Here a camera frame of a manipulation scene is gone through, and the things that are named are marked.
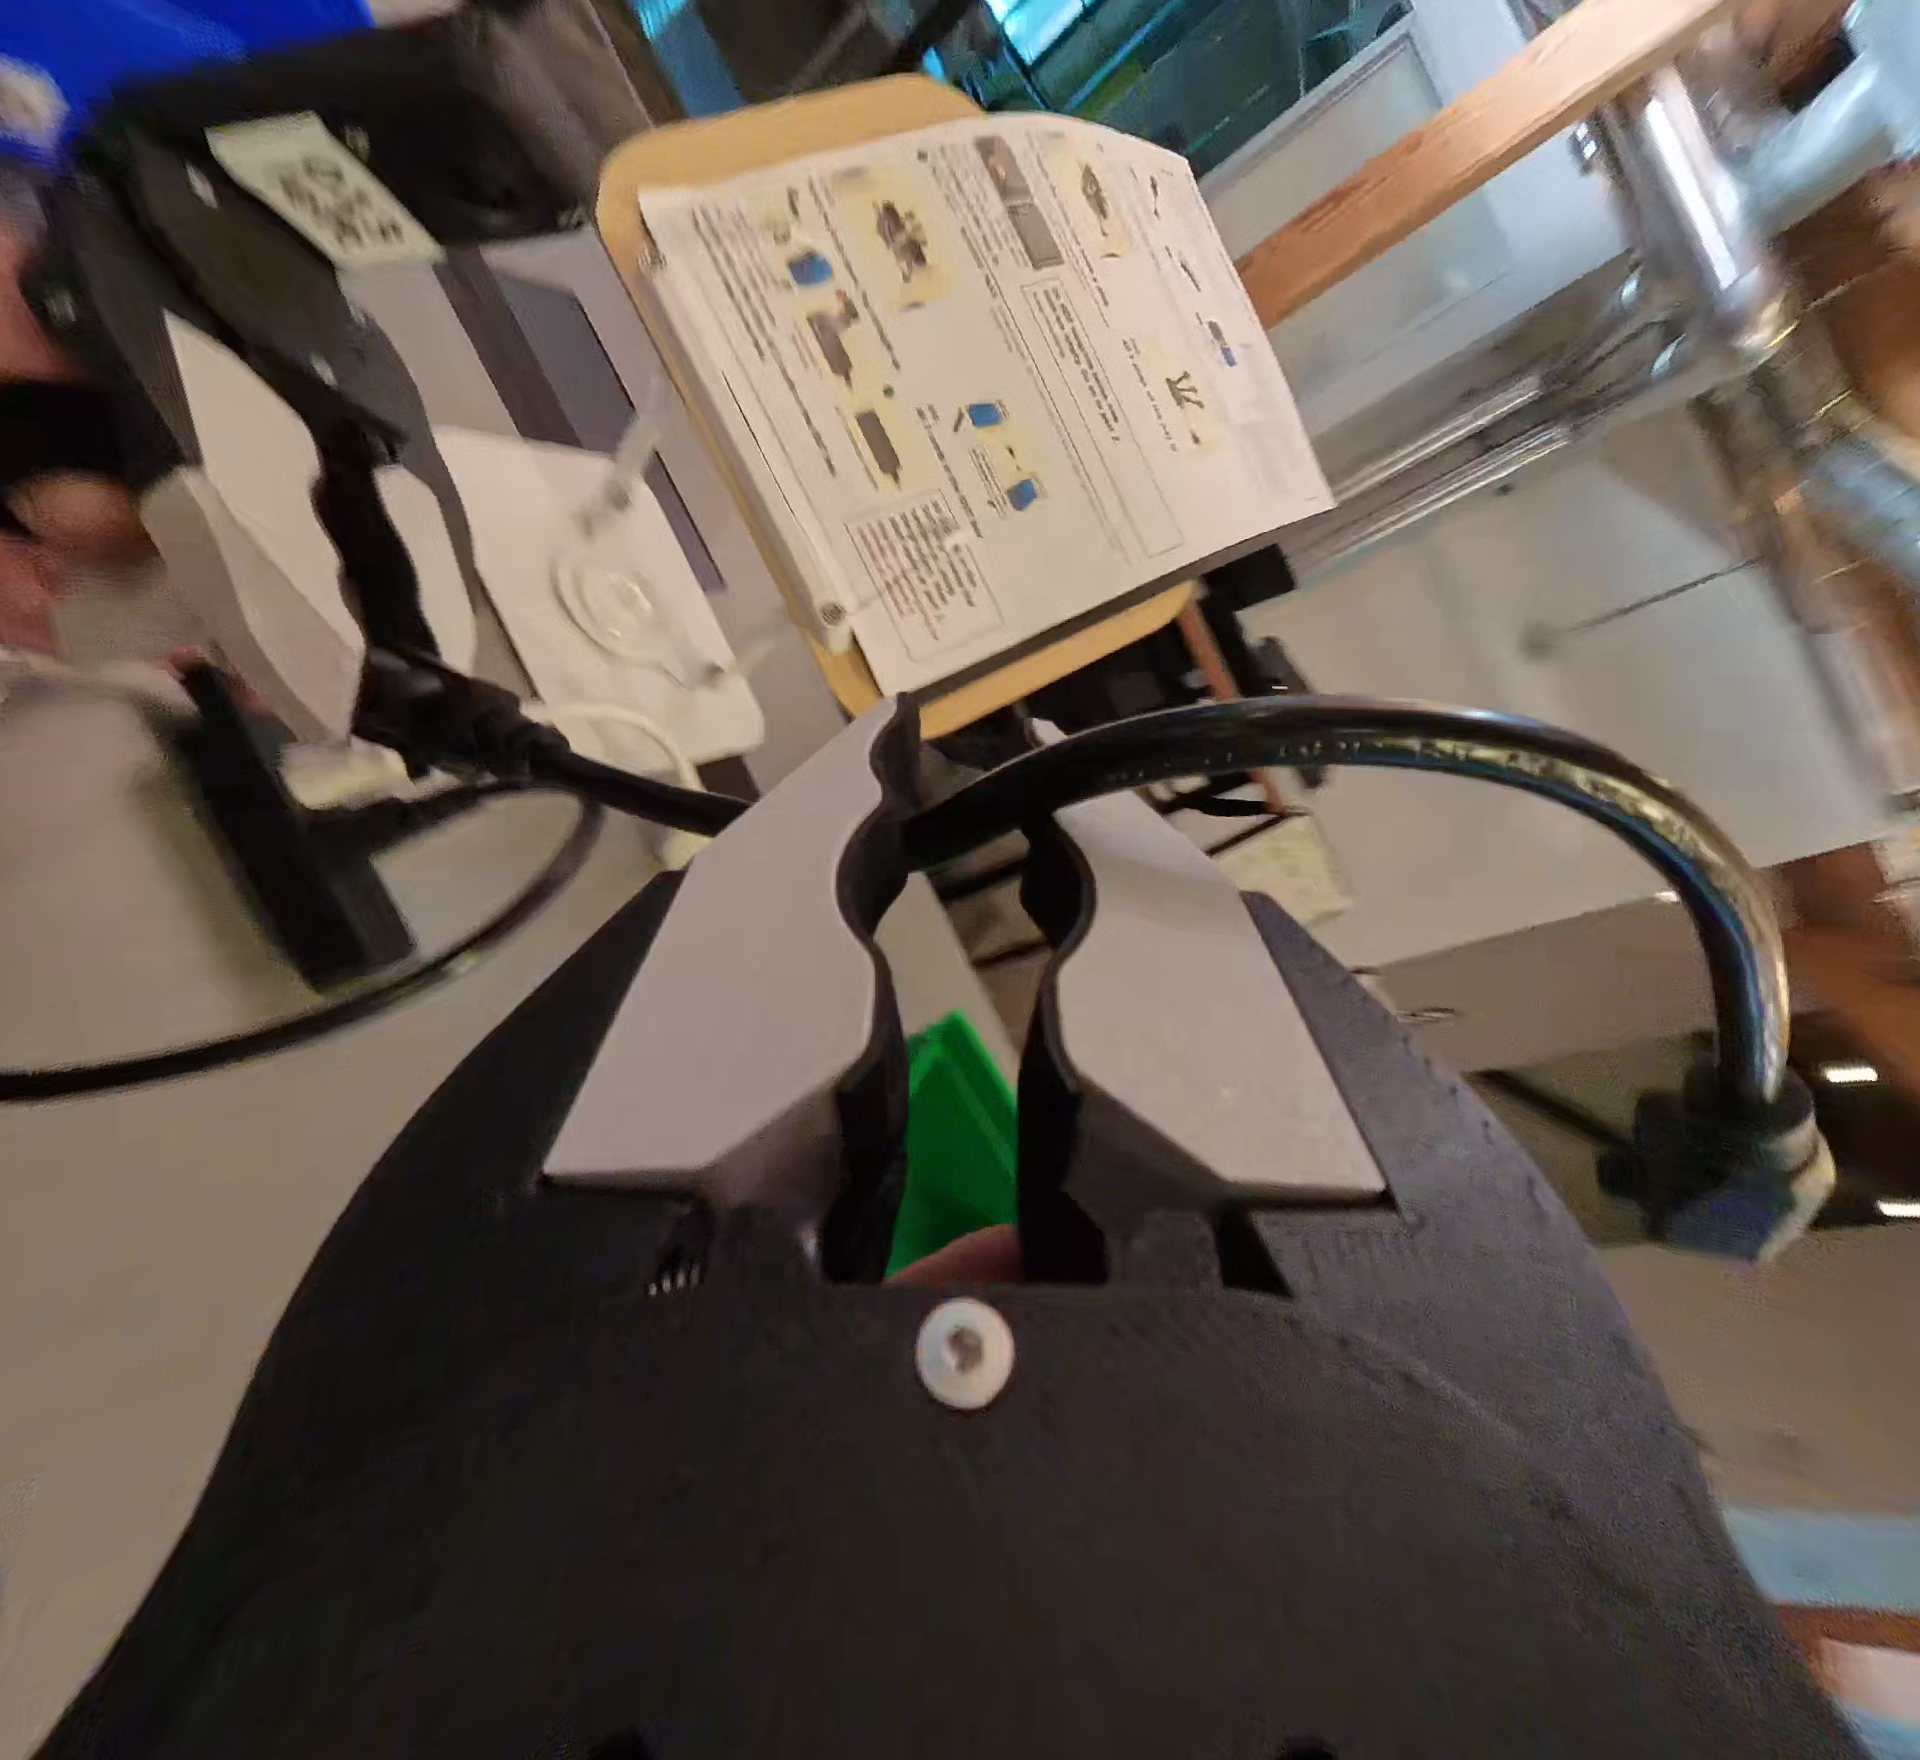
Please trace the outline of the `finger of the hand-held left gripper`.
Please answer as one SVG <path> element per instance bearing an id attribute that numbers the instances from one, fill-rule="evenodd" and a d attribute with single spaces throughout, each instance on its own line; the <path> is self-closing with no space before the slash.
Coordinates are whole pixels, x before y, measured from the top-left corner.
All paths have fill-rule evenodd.
<path id="1" fill-rule="evenodd" d="M 368 641 L 315 490 L 321 449 L 294 408 L 223 342 L 163 316 L 194 452 L 142 520 L 214 656 L 303 743 L 349 740 Z"/>
<path id="2" fill-rule="evenodd" d="M 466 708 L 470 676 L 434 622 L 470 623 L 440 499 L 366 417 L 324 417 L 315 446 L 315 520 L 335 565 L 317 614 L 317 708 Z"/>

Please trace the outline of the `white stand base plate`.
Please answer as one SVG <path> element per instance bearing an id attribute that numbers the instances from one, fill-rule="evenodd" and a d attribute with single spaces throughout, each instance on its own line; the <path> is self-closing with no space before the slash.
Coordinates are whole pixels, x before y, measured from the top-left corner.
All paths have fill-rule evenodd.
<path id="1" fill-rule="evenodd" d="M 765 742 L 748 673 L 645 478 L 539 439 L 437 439 L 502 635 L 578 752 L 674 774 Z"/>

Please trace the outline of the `green plastic bin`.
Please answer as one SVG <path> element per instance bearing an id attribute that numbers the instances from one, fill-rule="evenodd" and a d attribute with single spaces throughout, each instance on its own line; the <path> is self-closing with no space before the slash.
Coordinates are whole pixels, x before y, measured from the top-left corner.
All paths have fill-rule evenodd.
<path id="1" fill-rule="evenodd" d="M 1018 1219 L 1018 1100 L 973 1020 L 908 1037 L 905 1177 L 887 1275 Z"/>

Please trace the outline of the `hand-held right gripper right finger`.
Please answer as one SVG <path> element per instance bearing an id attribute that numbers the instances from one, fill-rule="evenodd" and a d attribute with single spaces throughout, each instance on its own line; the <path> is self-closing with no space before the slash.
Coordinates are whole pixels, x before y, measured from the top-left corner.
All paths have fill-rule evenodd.
<path id="1" fill-rule="evenodd" d="M 1138 795 L 1028 832 L 1020 905 L 1048 946 L 1018 1078 L 1025 1271 L 1119 1271 L 1156 1219 L 1388 1200 L 1254 909 Z"/>

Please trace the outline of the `black power strip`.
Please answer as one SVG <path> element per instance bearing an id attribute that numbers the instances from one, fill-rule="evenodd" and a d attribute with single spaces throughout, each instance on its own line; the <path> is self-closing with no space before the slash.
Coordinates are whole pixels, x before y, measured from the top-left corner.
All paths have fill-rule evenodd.
<path id="1" fill-rule="evenodd" d="M 298 802 L 281 767 L 286 732 L 255 715 L 228 676 L 184 669 L 191 715 L 170 747 L 243 897 L 301 981 L 321 994 L 417 956 L 417 937 L 368 846 Z"/>

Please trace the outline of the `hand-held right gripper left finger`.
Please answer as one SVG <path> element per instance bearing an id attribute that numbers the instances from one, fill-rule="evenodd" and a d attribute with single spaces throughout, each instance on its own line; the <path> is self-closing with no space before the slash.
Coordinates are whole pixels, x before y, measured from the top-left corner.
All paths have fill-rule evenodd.
<path id="1" fill-rule="evenodd" d="M 923 743 L 882 697 L 681 871 L 542 1175 L 771 1210 L 824 1271 L 884 1271 L 908 1064 L 878 927 Z"/>

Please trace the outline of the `person's left hand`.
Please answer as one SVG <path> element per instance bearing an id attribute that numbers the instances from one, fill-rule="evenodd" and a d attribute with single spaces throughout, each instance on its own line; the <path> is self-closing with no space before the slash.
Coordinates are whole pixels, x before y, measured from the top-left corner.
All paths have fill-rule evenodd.
<path id="1" fill-rule="evenodd" d="M 2 235 L 2 648 L 4 677 L 95 677 L 121 692 L 179 689 L 196 653 L 78 668 L 65 658 L 57 610 L 108 574 L 138 574 L 154 558 L 140 520 L 130 454 L 96 369 L 37 314 L 23 287 L 37 244 Z"/>

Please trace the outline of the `wooden beam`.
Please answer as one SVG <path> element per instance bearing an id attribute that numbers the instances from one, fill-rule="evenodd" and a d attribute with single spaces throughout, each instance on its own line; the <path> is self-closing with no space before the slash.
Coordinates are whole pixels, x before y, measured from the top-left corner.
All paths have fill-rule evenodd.
<path id="1" fill-rule="evenodd" d="M 1236 260 L 1261 325 L 1285 323 L 1574 121 L 1673 66 L 1743 2 L 1578 2 Z"/>

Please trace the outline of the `printed instruction sheet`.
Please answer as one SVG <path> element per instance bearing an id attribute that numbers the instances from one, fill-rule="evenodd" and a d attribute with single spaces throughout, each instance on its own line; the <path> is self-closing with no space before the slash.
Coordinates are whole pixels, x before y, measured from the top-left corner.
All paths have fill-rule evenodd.
<path id="1" fill-rule="evenodd" d="M 923 694 L 1333 510 L 1188 161 L 987 111 L 640 198 L 823 639 Z"/>

